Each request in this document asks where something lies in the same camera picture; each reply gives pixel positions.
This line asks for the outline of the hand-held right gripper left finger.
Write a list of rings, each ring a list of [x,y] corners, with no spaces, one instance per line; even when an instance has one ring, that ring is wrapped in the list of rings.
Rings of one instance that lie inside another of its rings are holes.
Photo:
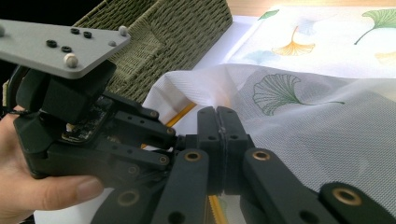
[[[197,133],[186,136],[187,148],[198,148],[209,158],[207,194],[216,195],[222,189],[221,143],[217,114],[213,107],[205,107],[197,112]]]

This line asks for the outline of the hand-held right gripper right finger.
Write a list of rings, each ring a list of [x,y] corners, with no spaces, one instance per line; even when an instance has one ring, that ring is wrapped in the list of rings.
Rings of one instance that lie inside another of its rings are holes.
[[[235,111],[220,106],[218,113],[224,143],[224,193],[240,195],[245,183],[243,159],[252,142]]]

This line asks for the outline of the white leaf-print mesh laundry bag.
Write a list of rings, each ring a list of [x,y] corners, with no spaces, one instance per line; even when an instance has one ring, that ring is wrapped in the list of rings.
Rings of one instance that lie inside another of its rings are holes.
[[[145,100],[179,133],[218,105],[310,189],[348,183],[396,216],[396,6],[273,7],[221,64],[169,72]]]

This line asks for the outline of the green woven basket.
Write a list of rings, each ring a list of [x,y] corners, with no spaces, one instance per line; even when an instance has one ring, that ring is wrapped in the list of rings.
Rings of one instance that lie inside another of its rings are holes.
[[[103,0],[77,27],[128,27],[130,43],[110,58],[107,89],[141,103],[161,75],[190,70],[233,23],[226,0]]]

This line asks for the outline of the white table cover sheet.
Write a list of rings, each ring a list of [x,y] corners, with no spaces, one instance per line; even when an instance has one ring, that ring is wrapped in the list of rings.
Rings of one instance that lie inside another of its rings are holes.
[[[257,17],[233,16],[233,23],[219,41],[207,52],[193,69],[203,69],[222,64],[226,55],[251,28]],[[89,202],[56,211],[36,211],[35,224],[89,224],[99,205],[112,192],[106,189],[99,197]]]

